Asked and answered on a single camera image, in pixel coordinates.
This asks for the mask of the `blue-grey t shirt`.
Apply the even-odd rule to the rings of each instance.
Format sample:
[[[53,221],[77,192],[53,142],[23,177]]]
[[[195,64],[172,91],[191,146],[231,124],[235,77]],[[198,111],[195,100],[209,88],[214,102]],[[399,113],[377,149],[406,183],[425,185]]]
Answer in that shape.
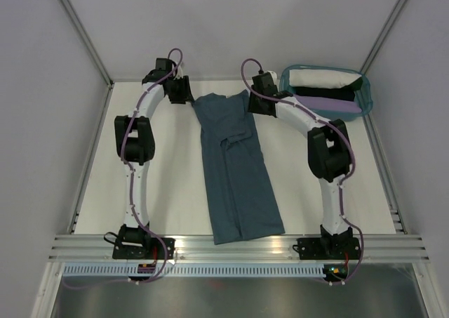
[[[192,105],[201,125],[201,155],[215,244],[285,232],[265,166],[249,95],[210,93]]]

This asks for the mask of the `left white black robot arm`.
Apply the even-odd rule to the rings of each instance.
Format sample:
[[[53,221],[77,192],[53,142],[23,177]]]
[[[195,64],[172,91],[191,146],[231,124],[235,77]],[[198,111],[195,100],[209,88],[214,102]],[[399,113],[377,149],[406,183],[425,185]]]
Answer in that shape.
[[[125,167],[127,208],[114,242],[114,259],[145,259],[163,253],[162,244],[148,233],[147,176],[156,145],[151,119],[164,98],[172,104],[192,104],[189,77],[179,75],[180,62],[157,58],[155,68],[142,80],[142,95],[136,107],[114,120],[116,151]]]

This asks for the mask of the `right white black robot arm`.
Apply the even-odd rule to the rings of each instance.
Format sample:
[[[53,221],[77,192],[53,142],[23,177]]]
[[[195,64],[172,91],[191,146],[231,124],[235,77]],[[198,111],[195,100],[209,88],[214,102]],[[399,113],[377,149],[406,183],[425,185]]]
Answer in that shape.
[[[275,117],[307,139],[307,162],[319,180],[323,205],[321,237],[315,246],[326,258],[343,258],[358,244],[342,210],[343,182],[355,167],[346,124],[322,118],[289,92],[279,91],[270,72],[259,70],[248,89],[249,112]]]

